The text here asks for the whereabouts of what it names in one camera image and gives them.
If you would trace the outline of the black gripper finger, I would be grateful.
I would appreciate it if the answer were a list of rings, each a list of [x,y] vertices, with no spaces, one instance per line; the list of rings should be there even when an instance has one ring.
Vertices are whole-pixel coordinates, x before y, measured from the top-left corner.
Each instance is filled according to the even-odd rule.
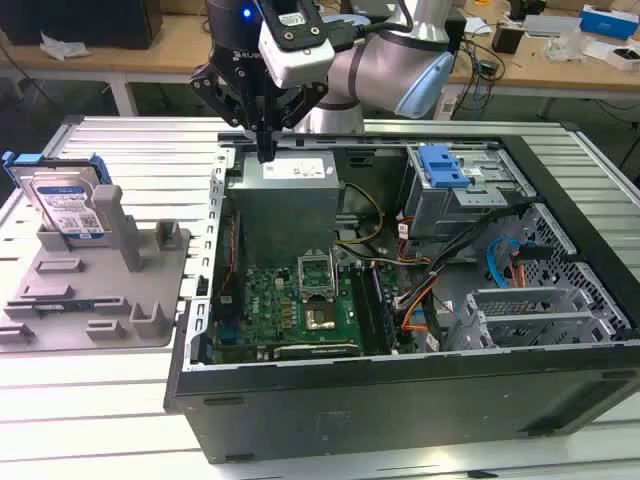
[[[215,65],[207,63],[191,75],[191,87],[209,107],[232,127],[243,127],[255,145],[259,161],[267,160],[267,131],[249,71],[243,65],[231,66],[225,79]]]
[[[271,84],[266,93],[266,160],[273,161],[283,129],[293,129],[327,94],[326,83],[281,89]]]

